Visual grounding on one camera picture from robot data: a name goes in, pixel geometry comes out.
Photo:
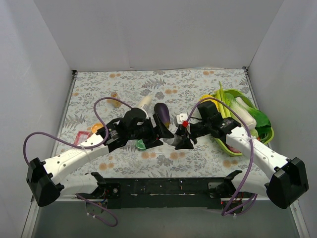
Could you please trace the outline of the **white vitamin B bottle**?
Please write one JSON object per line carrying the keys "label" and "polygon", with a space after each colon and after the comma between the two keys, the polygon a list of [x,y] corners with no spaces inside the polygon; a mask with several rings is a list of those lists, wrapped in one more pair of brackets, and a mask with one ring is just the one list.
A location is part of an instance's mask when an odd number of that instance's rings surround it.
{"label": "white vitamin B bottle", "polygon": [[164,138],[163,141],[170,146],[176,147],[182,142],[182,138],[181,136],[175,134],[173,138]]}

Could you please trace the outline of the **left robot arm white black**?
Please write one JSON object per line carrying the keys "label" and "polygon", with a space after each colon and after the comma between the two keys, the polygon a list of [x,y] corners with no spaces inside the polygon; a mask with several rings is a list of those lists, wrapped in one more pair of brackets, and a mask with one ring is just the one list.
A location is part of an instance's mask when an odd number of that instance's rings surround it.
{"label": "left robot arm white black", "polygon": [[174,135],[157,114],[150,118],[139,108],[132,108],[122,118],[104,125],[87,140],[52,158],[28,163],[27,184],[40,207],[55,202],[59,197],[77,193],[101,198],[105,194],[105,182],[98,173],[70,179],[68,175],[86,163],[121,148],[129,140],[142,140],[146,148],[161,146],[161,139]]}

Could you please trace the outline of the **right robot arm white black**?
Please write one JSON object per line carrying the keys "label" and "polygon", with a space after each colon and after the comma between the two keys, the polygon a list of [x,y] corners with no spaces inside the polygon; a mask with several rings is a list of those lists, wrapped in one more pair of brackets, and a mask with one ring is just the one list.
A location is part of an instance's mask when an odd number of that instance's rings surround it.
{"label": "right robot arm white black", "polygon": [[305,164],[295,157],[289,159],[253,138],[241,125],[242,120],[223,118],[216,105],[207,100],[195,106],[201,115],[198,123],[190,123],[191,115],[176,116],[178,129],[172,143],[176,149],[193,149],[197,138],[210,134],[225,144],[250,156],[250,164],[257,165],[265,179],[253,178],[248,172],[234,171],[211,189],[218,197],[236,197],[241,192],[266,196],[277,207],[286,209],[309,189]]}

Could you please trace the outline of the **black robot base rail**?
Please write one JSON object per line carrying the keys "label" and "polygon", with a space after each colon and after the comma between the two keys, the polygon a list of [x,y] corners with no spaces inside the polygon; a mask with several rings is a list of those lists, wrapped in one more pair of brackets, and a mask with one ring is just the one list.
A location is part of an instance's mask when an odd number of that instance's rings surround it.
{"label": "black robot base rail", "polygon": [[229,178],[103,178],[86,199],[105,200],[109,209],[221,209],[221,199],[236,191]]}

